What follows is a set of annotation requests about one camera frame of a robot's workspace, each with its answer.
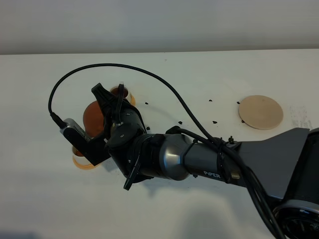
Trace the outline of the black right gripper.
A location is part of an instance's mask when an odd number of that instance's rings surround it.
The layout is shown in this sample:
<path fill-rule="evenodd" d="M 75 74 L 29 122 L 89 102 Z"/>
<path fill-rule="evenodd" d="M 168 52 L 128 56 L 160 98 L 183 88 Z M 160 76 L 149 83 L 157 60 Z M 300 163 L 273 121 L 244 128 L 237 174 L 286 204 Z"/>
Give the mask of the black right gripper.
<path fill-rule="evenodd" d="M 124 189 L 155 177 L 164 178 L 159 164 L 159 146 L 152 145 L 137 108 L 107 91 L 101 83 L 91 90 L 104 116 L 106 149 L 125 176 Z"/>

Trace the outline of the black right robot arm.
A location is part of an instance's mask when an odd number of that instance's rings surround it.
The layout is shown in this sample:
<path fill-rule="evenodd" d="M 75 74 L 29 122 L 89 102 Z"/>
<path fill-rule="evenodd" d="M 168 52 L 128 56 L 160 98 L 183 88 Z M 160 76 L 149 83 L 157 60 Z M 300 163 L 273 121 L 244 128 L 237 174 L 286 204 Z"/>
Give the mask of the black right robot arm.
<path fill-rule="evenodd" d="M 277 239 L 319 236 L 319 131 L 294 128 L 262 141 L 204 138 L 174 126 L 147 133 L 139 111 L 101 85 L 92 89 L 105 119 L 106 150 L 124 188 L 152 178 L 202 176 L 245 187 Z"/>

